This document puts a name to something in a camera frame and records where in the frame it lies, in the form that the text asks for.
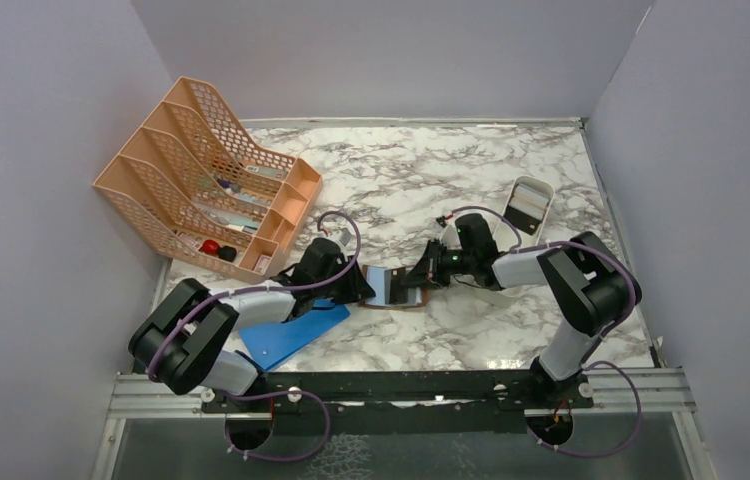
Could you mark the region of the cream oval plastic tray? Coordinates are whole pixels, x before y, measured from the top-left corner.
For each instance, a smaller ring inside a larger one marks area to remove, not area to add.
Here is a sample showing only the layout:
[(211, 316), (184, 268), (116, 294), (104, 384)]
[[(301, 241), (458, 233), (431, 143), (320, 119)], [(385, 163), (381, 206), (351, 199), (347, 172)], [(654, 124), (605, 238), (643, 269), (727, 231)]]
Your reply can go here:
[[(521, 246), (537, 245), (555, 196), (554, 188), (543, 180), (520, 176), (514, 180), (501, 214), (519, 231)], [(482, 301), (498, 307), (513, 305), (524, 286), (501, 291), (477, 291)]]

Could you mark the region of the black round item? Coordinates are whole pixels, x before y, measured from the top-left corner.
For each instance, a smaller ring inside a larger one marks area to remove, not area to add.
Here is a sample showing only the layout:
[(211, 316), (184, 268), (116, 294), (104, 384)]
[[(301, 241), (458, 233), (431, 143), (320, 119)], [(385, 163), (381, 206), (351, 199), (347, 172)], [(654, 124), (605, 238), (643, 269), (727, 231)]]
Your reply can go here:
[(232, 246), (220, 246), (216, 251), (217, 257), (226, 262), (233, 263), (238, 255), (238, 251)]

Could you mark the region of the peach plastic file organizer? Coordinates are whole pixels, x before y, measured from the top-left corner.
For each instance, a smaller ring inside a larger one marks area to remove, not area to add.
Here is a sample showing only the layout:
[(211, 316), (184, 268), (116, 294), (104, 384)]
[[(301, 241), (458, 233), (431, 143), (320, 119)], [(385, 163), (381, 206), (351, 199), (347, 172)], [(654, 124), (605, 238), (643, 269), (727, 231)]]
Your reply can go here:
[[(286, 263), (322, 184), (259, 145), (213, 85), (180, 77), (93, 186), (155, 252), (254, 284)], [(200, 252), (207, 239), (236, 260)]]

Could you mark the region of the red round item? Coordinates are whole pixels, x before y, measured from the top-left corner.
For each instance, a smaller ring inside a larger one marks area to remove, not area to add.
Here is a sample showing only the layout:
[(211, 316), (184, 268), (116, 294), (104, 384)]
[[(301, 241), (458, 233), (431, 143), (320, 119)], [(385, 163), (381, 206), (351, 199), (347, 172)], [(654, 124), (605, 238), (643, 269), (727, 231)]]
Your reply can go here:
[(219, 248), (220, 245), (218, 242), (212, 239), (207, 239), (202, 243), (199, 251), (209, 256), (217, 256)]

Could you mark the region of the blue plastic board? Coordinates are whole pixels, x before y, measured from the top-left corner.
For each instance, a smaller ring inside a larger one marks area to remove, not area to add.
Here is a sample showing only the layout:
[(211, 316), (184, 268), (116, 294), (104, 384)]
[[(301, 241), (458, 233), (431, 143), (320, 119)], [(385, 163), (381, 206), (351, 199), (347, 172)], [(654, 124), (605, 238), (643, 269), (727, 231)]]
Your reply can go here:
[(249, 327), (239, 335), (251, 358), (263, 370), (273, 370), (349, 316), (346, 306), (318, 300), (310, 312), (295, 320)]

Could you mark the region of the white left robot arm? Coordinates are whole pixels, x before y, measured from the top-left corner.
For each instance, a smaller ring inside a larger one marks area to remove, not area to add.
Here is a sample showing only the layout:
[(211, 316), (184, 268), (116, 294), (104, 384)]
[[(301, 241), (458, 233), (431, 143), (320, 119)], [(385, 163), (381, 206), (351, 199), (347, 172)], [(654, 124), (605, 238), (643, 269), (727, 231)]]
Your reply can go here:
[(134, 332), (127, 350), (151, 380), (173, 393), (224, 390), (249, 411), (264, 401), (263, 370), (245, 353), (225, 350), (232, 333), (289, 323), (320, 300), (346, 305), (375, 294), (354, 258), (337, 242), (317, 238), (297, 263), (257, 285), (213, 293), (194, 278), (179, 282)]

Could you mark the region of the brown leather card holder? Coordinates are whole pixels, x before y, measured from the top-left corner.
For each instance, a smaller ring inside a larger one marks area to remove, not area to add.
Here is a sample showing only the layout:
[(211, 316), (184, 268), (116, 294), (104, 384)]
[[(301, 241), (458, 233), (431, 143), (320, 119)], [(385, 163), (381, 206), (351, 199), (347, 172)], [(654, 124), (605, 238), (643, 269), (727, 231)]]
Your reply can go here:
[(421, 287), (407, 287), (404, 281), (410, 272), (408, 267), (387, 269), (362, 265), (361, 271), (367, 284), (375, 292), (372, 298), (358, 305), (368, 309), (404, 310), (421, 308), (429, 303), (429, 292)]

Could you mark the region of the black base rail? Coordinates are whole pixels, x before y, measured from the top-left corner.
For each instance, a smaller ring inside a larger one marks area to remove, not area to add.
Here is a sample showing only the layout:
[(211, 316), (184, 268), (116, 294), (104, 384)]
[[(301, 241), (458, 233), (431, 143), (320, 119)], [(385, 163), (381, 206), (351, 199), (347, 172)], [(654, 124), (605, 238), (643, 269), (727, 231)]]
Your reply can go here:
[(594, 402), (580, 375), (554, 387), (529, 370), (269, 373), (249, 396), (203, 397), (200, 410), (238, 430), (278, 436), (493, 432), (524, 434), (526, 416), (568, 414)]

